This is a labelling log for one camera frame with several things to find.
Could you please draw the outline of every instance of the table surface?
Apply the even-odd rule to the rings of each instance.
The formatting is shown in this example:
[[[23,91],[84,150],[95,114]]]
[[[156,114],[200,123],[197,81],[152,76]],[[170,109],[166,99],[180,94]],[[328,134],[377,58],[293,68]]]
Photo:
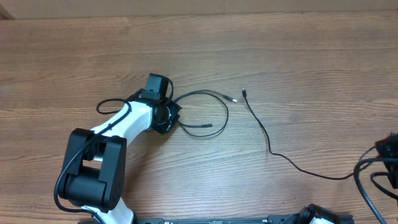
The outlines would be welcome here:
[[[320,179],[270,155],[241,89],[275,152],[312,172],[349,174],[398,127],[397,20],[381,11],[0,21],[1,223],[88,218],[52,198],[68,136],[105,122],[96,104],[129,96],[151,72],[171,78],[175,96],[209,89],[239,102],[228,103],[228,125],[214,138],[178,126],[138,135],[123,199],[139,217],[263,217],[315,203],[376,223],[353,178]],[[186,123],[219,128],[225,118],[207,96],[179,103]],[[361,178],[395,223],[396,202],[369,181],[377,170],[385,169],[374,164]]]

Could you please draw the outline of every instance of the cable plug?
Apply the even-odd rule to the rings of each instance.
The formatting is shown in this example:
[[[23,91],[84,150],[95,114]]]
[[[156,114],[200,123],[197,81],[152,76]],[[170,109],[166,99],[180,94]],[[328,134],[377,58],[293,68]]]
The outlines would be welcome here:
[[[248,94],[246,93],[246,89],[245,88],[242,89],[242,95],[243,95],[243,98],[245,98],[245,99],[248,96]]]
[[[238,102],[238,101],[235,100],[234,98],[232,98],[232,97],[230,97],[230,96],[227,96],[227,95],[223,95],[223,98],[226,99],[226,100],[232,101],[232,102],[234,102],[234,103]]]
[[[214,124],[203,124],[200,127],[201,128],[210,128],[210,127],[213,127],[213,126],[214,126]]]

